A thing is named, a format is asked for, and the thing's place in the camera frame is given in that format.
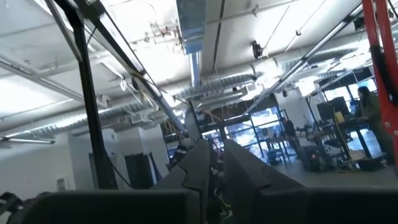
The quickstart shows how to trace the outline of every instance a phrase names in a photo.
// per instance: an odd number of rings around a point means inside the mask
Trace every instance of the computer monitor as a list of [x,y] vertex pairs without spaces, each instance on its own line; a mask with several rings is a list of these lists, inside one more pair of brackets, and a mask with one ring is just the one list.
[[356,114],[359,106],[359,100],[352,100],[349,103],[349,109],[351,110],[351,114]]
[[330,101],[317,105],[321,119],[326,121],[335,118],[335,113],[341,112],[343,116],[350,116],[344,97],[336,97]]

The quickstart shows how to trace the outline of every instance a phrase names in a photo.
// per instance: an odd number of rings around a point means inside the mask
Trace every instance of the ceiling beam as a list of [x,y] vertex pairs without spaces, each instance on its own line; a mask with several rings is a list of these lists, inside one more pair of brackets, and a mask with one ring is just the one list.
[[180,131],[184,131],[185,127],[174,115],[172,108],[166,102],[163,95],[142,66],[129,43],[107,12],[103,3],[101,1],[95,1],[90,4],[87,1],[79,0],[75,0],[75,3],[79,7],[83,16],[89,19],[87,27],[90,30],[97,30],[97,33],[94,34],[94,36],[99,40],[99,42],[111,52],[111,54],[132,77],[136,77],[141,81],[142,85],[149,92],[154,101],[162,108],[176,127]]
[[280,80],[278,80],[271,88],[264,90],[257,98],[256,102],[250,106],[249,109],[245,111],[249,113],[252,111],[263,99],[267,98],[270,94],[275,92],[275,90],[280,87],[290,76],[296,74],[301,71],[306,63],[314,55],[318,52],[321,47],[323,47],[329,40],[331,40],[336,34],[342,31],[349,23],[353,22],[354,19],[362,12],[362,3],[359,3],[355,9],[353,9],[336,27],[334,27],[324,38],[322,38],[319,43],[317,43],[314,47],[312,47],[303,57],[285,74],[282,75]]
[[20,68],[16,68],[12,66],[11,64],[8,64],[6,62],[3,62],[0,60],[0,68],[3,68],[11,73],[14,73],[20,77],[26,78],[36,84],[41,85],[42,87],[48,88],[50,90],[56,91],[57,93],[64,95],[66,97],[69,97],[71,99],[74,99],[76,101],[84,103],[84,99],[82,96],[80,96],[77,93],[72,92],[71,90],[63,89],[60,88],[54,84],[52,84],[50,81],[47,80],[36,80],[31,74],[21,70]]

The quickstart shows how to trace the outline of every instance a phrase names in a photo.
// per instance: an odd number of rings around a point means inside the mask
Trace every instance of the ventilation duct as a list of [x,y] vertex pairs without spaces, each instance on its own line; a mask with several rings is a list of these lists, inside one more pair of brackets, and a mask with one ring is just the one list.
[[[202,87],[195,89],[190,85],[178,84],[165,88],[174,97],[182,100],[193,98],[194,96],[204,95],[209,91],[224,90],[239,85],[251,83],[256,79],[252,73],[230,75],[220,79],[210,79],[202,84]],[[106,110],[99,110],[100,120],[107,120],[125,115],[126,113],[137,113],[142,110],[153,108],[155,103],[143,97],[142,101],[137,101],[135,98],[132,100],[122,100],[117,103],[109,104]],[[82,128],[87,125],[87,116],[85,110],[78,110],[63,116],[56,116],[54,118],[46,119],[42,124],[37,124],[35,128],[30,127],[27,131],[16,131],[8,134],[7,137],[14,138],[48,138],[56,134],[67,132],[73,129]]]
[[199,108],[211,108],[217,107],[217,105],[228,105],[231,103],[235,103],[239,101],[242,97],[246,96],[249,93],[248,88],[245,86],[244,88],[238,91],[232,91],[230,93],[224,93],[222,95],[215,95],[211,97],[205,97],[200,99],[199,101],[194,102]]
[[[398,26],[395,26],[393,33],[397,33]],[[356,33],[347,37],[331,40],[330,43],[326,44],[321,51],[317,52],[308,61],[309,64],[316,64],[324,62],[326,60],[336,59],[343,57],[344,55],[354,52],[357,49],[358,41],[361,39],[366,40],[367,35],[365,32]],[[295,65],[297,60],[302,57],[303,50],[295,50],[293,52],[287,52],[282,55],[278,55],[272,59],[264,58],[254,63],[243,63],[241,65],[231,67],[229,69],[220,70],[216,78],[210,78],[203,82],[202,86],[198,89],[192,88],[189,83],[182,83],[172,85],[167,88],[170,94],[180,99],[189,99],[194,96],[204,95],[209,91],[221,91],[226,88],[232,88],[235,86],[245,85],[251,83],[256,79],[266,78],[269,76],[275,76],[270,73],[267,67],[272,67],[275,71],[277,67],[282,73],[288,71],[292,66]],[[153,107],[154,102],[148,99],[138,102],[137,100],[120,101],[119,103],[109,104],[109,108],[106,110],[99,111],[99,118],[101,120],[111,119],[126,114],[127,111],[132,113],[147,110]],[[72,113],[65,114],[64,116],[56,116],[46,119],[42,124],[37,124],[36,127],[25,126],[19,128],[22,131],[15,131],[13,134],[7,135],[8,137],[15,138],[42,138],[54,136],[59,133],[67,132],[76,128],[81,128],[87,125],[87,118],[85,110],[79,110]]]
[[185,53],[189,55],[192,87],[199,88],[199,52],[203,50],[207,0],[177,0],[178,20]]

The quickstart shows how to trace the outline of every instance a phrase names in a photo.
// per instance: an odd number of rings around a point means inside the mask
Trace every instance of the black panel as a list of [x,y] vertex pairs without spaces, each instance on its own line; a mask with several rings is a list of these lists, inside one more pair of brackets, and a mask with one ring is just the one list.
[[55,193],[38,199],[12,223],[192,223],[187,195],[184,189]]
[[149,189],[154,185],[149,156],[143,153],[125,156],[130,183],[135,189]]
[[210,149],[206,140],[200,140],[175,166],[170,174],[151,190],[188,190],[189,223],[204,224],[208,196]]

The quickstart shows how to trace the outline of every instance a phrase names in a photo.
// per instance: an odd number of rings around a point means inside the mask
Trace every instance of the silver duct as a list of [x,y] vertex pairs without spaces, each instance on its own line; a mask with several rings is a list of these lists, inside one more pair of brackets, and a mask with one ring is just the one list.
[[[366,39],[366,33],[357,33],[349,35],[347,37],[335,39],[309,60],[310,64],[316,64],[324,62],[326,60],[331,60],[335,58],[340,58],[350,52],[357,49],[359,40]],[[278,55],[272,59],[264,58],[258,60],[254,63],[243,63],[235,67],[231,67],[226,70],[220,70],[215,79],[210,79],[203,82],[202,86],[198,89],[192,88],[186,83],[181,85],[173,85],[165,88],[170,94],[176,98],[188,99],[198,95],[204,95],[209,91],[221,91],[226,88],[232,88],[235,86],[245,85],[251,83],[254,80],[267,76],[270,71],[275,71],[271,69],[278,68],[285,72],[294,66],[297,60],[300,60],[302,52],[306,52],[305,49],[295,50],[293,52],[288,52],[286,54]],[[262,66],[262,72],[257,72],[256,70]],[[138,112],[152,108],[153,102],[148,99],[144,99],[141,102],[137,100],[129,100],[127,102],[120,102],[115,104],[110,104],[110,107],[106,110],[99,111],[99,118],[101,120],[115,118],[126,114],[127,111]],[[13,134],[8,134],[7,137],[14,138],[39,138],[39,137],[49,137],[54,136],[59,133],[67,132],[76,128],[81,128],[87,125],[87,118],[85,110],[79,110],[72,113],[65,114],[63,116],[56,116],[51,119],[51,121],[45,120],[42,125],[37,125],[36,127],[29,127],[27,131],[14,132]]]
[[[180,88],[175,88],[176,86],[170,86],[165,88],[165,91],[171,90],[174,88],[173,93],[174,97],[185,100],[188,98],[192,98],[194,96],[203,95],[208,93],[209,91],[219,89],[224,90],[229,87],[244,85],[249,82],[253,82],[256,77],[251,74],[240,74],[240,75],[231,75],[228,77],[223,77],[220,79],[211,79],[207,82],[203,83],[201,88],[194,89],[189,85],[181,86]],[[126,114],[126,112],[136,113],[139,111],[147,110],[153,108],[155,103],[152,100],[148,100],[146,97],[143,97],[140,101],[137,101],[135,98],[130,99],[128,101],[123,100],[117,103],[113,103],[109,105],[109,108],[106,110],[99,110],[99,118],[100,120],[108,120],[118,116],[122,116]],[[27,131],[21,132],[13,132],[12,134],[8,134],[7,137],[14,138],[48,138],[52,137],[56,134],[67,132],[73,129],[82,128],[87,125],[87,117],[85,110],[78,110],[71,113],[67,113],[62,116],[56,116],[51,118],[51,120],[43,121],[46,124],[37,124],[36,127],[29,127]]]

